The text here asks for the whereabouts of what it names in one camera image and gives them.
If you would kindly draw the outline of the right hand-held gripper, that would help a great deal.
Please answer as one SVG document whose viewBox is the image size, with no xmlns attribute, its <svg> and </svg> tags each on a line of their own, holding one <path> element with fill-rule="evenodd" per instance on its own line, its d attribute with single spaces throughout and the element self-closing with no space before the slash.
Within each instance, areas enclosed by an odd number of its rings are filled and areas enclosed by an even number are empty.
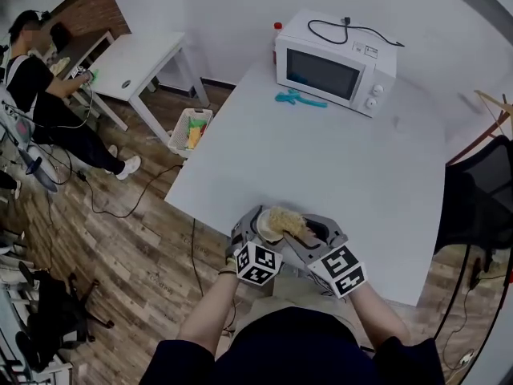
<svg viewBox="0 0 513 385">
<path fill-rule="evenodd" d="M 367 282 L 365 264 L 350 250 L 346 243 L 348 237 L 338 223 L 317 214 L 305 214 L 303 217 L 307 227 L 306 235 L 295 237 L 284 232 L 284 239 L 294 253 L 308 264 L 308 269 L 326 282 L 337 298 L 344 298 Z M 333 249 L 317 259 L 319 246 Z"/>
</svg>

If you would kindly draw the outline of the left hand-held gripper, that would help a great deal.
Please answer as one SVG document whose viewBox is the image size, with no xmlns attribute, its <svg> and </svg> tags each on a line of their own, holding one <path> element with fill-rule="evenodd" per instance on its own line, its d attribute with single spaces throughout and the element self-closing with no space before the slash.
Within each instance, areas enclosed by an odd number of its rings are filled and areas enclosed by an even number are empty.
<svg viewBox="0 0 513 385">
<path fill-rule="evenodd" d="M 286 240 L 268 241 L 257 233 L 257 219 L 263 211 L 258 205 L 250 209 L 232 230 L 231 243 L 226 251 L 227 263 L 235 267 L 239 280 L 262 287 L 277 276 L 282 255 L 272 249 L 283 249 Z"/>
</svg>

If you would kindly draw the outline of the white mug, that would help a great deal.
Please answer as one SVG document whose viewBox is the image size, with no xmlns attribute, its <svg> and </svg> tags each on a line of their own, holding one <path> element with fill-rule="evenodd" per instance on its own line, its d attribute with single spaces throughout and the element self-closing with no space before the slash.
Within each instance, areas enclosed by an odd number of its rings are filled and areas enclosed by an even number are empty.
<svg viewBox="0 0 513 385">
<path fill-rule="evenodd" d="M 256 229 L 261 239 L 266 240 L 269 243 L 275 243 L 283 239 L 283 233 L 271 229 L 270 227 L 270 211 L 271 209 L 265 209 L 259 215 L 256 220 Z"/>
</svg>

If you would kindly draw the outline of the person's right forearm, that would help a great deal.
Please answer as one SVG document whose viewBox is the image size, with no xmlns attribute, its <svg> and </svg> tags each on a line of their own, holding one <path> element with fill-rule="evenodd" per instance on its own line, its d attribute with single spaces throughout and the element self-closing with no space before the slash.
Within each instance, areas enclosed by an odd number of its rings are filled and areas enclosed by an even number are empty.
<svg viewBox="0 0 513 385">
<path fill-rule="evenodd" d="M 410 341 L 406 324 L 374 288 L 364 282 L 349 294 L 353 308 L 375 350 L 389 338 Z"/>
</svg>

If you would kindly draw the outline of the person's left forearm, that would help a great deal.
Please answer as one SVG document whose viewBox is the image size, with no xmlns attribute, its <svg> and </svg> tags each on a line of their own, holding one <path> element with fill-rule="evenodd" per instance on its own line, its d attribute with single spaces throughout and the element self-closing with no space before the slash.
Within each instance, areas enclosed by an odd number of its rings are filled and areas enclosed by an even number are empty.
<svg viewBox="0 0 513 385">
<path fill-rule="evenodd" d="M 176 338 L 195 343 L 215 356 L 238 285 L 235 266 L 225 266 L 181 324 Z"/>
</svg>

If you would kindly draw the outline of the person's beige trousers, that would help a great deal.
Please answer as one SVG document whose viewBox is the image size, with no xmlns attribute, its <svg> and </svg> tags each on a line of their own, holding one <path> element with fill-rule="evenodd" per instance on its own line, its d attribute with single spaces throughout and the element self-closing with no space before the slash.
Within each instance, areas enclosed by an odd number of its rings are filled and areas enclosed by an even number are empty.
<svg viewBox="0 0 513 385">
<path fill-rule="evenodd" d="M 326 288 L 290 265 L 273 279 L 272 293 L 255 300 L 250 311 L 236 323 L 232 339 L 237 340 L 243 332 L 248 332 L 249 327 L 267 315 L 286 308 L 310 310 L 328 316 L 337 322 L 336 327 L 342 327 L 349 333 L 350 341 L 357 342 L 356 314 L 345 299 L 336 298 Z"/>
</svg>

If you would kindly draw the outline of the large white table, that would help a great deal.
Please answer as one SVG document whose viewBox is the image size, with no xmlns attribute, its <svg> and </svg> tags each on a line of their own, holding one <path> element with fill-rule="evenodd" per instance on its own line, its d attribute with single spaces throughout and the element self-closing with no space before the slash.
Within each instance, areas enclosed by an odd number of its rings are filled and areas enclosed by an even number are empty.
<svg viewBox="0 0 513 385">
<path fill-rule="evenodd" d="M 272 61 L 246 72 L 165 200 L 229 234 L 257 205 L 334 219 L 374 289 L 414 306 L 438 234 L 446 163 L 431 101 L 397 80 L 373 118 L 330 104 L 279 103 Z"/>
</svg>

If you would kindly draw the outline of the person's dark navy shirt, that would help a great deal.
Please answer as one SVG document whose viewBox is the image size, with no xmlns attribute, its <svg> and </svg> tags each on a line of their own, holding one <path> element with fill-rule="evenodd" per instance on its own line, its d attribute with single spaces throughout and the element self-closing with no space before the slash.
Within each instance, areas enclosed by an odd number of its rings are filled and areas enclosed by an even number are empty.
<svg viewBox="0 0 513 385">
<path fill-rule="evenodd" d="M 249 323 L 218 359 L 184 340 L 159 343 L 139 385 L 445 385 L 434 340 L 388 338 L 373 356 L 335 317 L 287 307 Z"/>
</svg>

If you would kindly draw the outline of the white plastic basket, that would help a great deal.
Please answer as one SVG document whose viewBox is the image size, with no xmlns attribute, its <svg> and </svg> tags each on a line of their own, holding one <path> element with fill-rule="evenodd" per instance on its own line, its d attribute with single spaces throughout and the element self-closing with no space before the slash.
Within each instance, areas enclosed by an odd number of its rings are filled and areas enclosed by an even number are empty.
<svg viewBox="0 0 513 385">
<path fill-rule="evenodd" d="M 203 109 L 203 108 L 185 108 L 182 111 L 182 113 L 176 123 L 175 128 L 168 133 L 170 135 L 170 140 L 168 141 L 169 149 L 173 153 L 181 156 L 184 159 L 187 159 L 191 155 L 192 151 L 195 149 L 194 148 L 192 150 L 188 150 L 186 148 L 186 143 L 188 140 L 188 131 L 189 131 L 188 121 L 189 121 L 190 117 L 207 121 L 207 125 L 201 129 L 201 131 L 202 131 L 201 138 L 202 138 L 204 132 L 206 131 L 208 125 L 210 124 L 210 121 L 212 120 L 213 111 L 209 110 L 209 109 Z"/>
</svg>

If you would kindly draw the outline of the teal plastic toy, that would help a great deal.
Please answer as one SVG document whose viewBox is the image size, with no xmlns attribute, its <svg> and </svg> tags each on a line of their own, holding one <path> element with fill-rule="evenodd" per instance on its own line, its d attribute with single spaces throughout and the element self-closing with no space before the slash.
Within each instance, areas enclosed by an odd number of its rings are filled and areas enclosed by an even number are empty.
<svg viewBox="0 0 513 385">
<path fill-rule="evenodd" d="M 306 99 L 301 96 L 301 93 L 294 89 L 288 89 L 287 92 L 280 91 L 276 96 L 275 100 L 280 103 L 290 103 L 295 105 L 296 103 L 302 103 L 305 105 L 319 107 L 319 108 L 327 108 L 328 104 L 326 102 L 318 102 L 311 99 Z"/>
</svg>

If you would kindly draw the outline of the black mesh office chair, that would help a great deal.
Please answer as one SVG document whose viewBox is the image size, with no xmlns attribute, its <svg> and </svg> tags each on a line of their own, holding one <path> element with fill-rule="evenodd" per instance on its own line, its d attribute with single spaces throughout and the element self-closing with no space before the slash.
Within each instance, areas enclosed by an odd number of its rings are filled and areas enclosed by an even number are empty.
<svg viewBox="0 0 513 385">
<path fill-rule="evenodd" d="M 501 135 L 473 156 L 446 167 L 442 214 L 434 251 L 473 245 L 485 252 L 513 247 L 513 140 Z"/>
</svg>

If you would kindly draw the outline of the brown wooden coat rack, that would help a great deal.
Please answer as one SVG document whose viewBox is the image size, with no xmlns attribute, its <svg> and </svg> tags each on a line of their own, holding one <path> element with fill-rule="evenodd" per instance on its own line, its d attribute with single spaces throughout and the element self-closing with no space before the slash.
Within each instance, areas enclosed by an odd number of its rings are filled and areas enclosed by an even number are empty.
<svg viewBox="0 0 513 385">
<path fill-rule="evenodd" d="M 502 94 L 502 99 L 498 99 L 498 101 L 503 101 L 503 96 L 505 94 Z M 509 104 L 513 104 L 513 102 L 509 102 L 508 98 L 506 97 L 506 100 Z M 491 115 L 489 114 L 488 110 L 481 102 L 483 109 L 487 112 L 487 115 L 489 116 L 489 120 L 485 123 L 484 127 L 479 129 L 479 132 L 472 138 L 472 141 L 468 141 L 464 147 L 461 147 L 460 149 L 456 150 L 455 152 L 450 153 L 450 158 L 446 162 L 446 166 L 450 166 L 452 164 L 455 164 L 457 162 L 462 161 L 464 158 L 467 158 L 469 156 L 473 156 L 477 153 L 477 151 L 480 151 L 484 148 L 485 145 L 488 145 L 493 139 L 503 136 L 498 130 L 495 130 L 491 135 L 491 129 L 492 124 L 494 123 L 494 120 L 492 119 Z M 490 104 L 490 109 L 494 112 L 495 115 L 498 115 L 500 110 L 497 106 Z M 504 124 L 502 124 L 502 128 L 506 133 L 506 137 L 509 140 L 513 140 L 513 133 L 511 131 L 511 123 L 510 120 L 507 120 Z"/>
</svg>

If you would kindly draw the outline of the white microwave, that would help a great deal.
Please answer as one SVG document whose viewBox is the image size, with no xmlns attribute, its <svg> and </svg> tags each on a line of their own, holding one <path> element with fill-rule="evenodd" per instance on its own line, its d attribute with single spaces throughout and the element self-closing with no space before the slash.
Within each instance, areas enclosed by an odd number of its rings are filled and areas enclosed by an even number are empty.
<svg viewBox="0 0 513 385">
<path fill-rule="evenodd" d="M 404 45 L 349 17 L 300 10 L 276 39 L 277 83 L 373 118 Z"/>
</svg>

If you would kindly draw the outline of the red-capped bottle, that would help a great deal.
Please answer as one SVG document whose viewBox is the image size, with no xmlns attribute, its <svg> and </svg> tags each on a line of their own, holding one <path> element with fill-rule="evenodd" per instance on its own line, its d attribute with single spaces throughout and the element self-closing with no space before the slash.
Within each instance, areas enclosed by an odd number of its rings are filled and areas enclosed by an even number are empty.
<svg viewBox="0 0 513 385">
<path fill-rule="evenodd" d="M 274 36 L 273 36 L 273 63 L 277 64 L 277 54 L 276 54 L 276 39 L 278 35 L 281 33 L 283 29 L 283 25 L 281 22 L 275 22 L 273 24 Z"/>
</svg>

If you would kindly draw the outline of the small white table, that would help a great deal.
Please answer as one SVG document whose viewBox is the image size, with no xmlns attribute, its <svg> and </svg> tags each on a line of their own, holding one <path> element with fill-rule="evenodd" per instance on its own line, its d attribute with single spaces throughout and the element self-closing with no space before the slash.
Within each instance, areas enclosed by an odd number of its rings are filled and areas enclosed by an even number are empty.
<svg viewBox="0 0 513 385">
<path fill-rule="evenodd" d="M 149 34 L 125 34 L 118 37 L 92 64 L 91 70 L 98 69 L 97 79 L 91 84 L 94 101 L 123 129 L 124 122 L 100 98 L 105 95 L 112 99 L 129 103 L 153 133 L 167 144 L 170 136 L 140 98 L 144 88 L 161 72 L 163 67 L 174 59 L 182 75 L 192 83 L 200 103 L 207 107 L 210 102 L 199 74 L 194 70 L 191 58 L 184 43 L 185 33 L 161 31 Z M 131 86 L 122 89 L 126 80 Z"/>
</svg>

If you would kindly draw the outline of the black swivel chair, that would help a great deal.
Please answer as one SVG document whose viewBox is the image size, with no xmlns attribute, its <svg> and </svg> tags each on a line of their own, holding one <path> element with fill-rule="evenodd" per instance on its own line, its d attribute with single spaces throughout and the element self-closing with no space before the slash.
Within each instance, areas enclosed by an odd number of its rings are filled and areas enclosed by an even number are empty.
<svg viewBox="0 0 513 385">
<path fill-rule="evenodd" d="M 70 274 L 67 281 L 51 277 L 46 270 L 30 271 L 23 262 L 19 270 L 30 287 L 38 288 L 37 311 L 30 314 L 27 324 L 15 335 L 15 342 L 29 368 L 43 372 L 62 349 L 74 350 L 86 342 L 94 342 L 88 323 L 95 322 L 111 329 L 112 320 L 106 322 L 87 310 L 87 301 L 100 285 L 95 279 L 83 296 L 78 296 L 75 287 L 77 279 Z"/>
</svg>

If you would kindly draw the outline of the pale wooden clothes hanger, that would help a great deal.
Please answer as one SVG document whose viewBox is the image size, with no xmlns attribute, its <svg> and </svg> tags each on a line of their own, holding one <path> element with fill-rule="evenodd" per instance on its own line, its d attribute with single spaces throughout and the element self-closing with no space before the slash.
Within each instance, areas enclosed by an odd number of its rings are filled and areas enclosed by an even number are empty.
<svg viewBox="0 0 513 385">
<path fill-rule="evenodd" d="M 482 101 L 483 105 L 488 110 L 489 114 L 494 120 L 490 135 L 495 130 L 498 130 L 502 135 L 505 136 L 506 133 L 502 128 L 502 124 L 504 124 L 507 120 L 510 120 L 511 131 L 513 133 L 513 104 L 509 104 L 507 102 L 506 96 L 503 96 L 503 101 L 498 101 L 497 99 L 480 90 L 475 90 L 475 94 Z M 493 104 L 499 108 L 500 112 L 498 115 L 495 115 L 494 112 L 490 109 L 490 104 Z"/>
</svg>

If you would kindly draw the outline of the pale yellow cloth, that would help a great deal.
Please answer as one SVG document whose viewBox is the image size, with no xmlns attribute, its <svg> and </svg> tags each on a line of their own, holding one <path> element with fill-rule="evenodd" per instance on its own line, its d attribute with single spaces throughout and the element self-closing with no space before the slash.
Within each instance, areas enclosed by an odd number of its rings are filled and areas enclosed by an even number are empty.
<svg viewBox="0 0 513 385">
<path fill-rule="evenodd" d="M 49 69 L 54 76 L 59 75 L 63 70 L 66 69 L 67 65 L 70 63 L 71 58 L 65 57 L 50 65 Z"/>
</svg>

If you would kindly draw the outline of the white equipment rack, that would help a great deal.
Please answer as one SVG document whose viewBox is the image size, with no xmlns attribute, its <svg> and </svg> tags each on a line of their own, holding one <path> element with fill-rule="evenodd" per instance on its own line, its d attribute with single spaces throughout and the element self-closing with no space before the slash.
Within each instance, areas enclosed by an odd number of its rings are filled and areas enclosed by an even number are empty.
<svg viewBox="0 0 513 385">
<path fill-rule="evenodd" d="M 15 335 L 26 328 L 30 302 L 0 286 L 0 369 L 10 385 L 72 385 L 73 365 L 55 355 L 41 372 L 30 368 Z"/>
</svg>

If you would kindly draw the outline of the grey desk white frame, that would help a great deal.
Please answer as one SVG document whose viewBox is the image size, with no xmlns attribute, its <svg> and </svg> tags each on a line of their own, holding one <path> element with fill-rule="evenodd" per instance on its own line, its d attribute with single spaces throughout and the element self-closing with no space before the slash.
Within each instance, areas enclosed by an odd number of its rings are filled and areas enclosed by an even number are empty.
<svg viewBox="0 0 513 385">
<path fill-rule="evenodd" d="M 70 42 L 51 60 L 50 65 L 58 63 L 61 59 L 70 61 L 61 70 L 57 77 L 61 80 L 69 79 L 73 70 L 80 66 L 91 52 L 104 41 L 112 44 L 115 40 L 108 29 L 91 31 L 71 38 Z"/>
</svg>

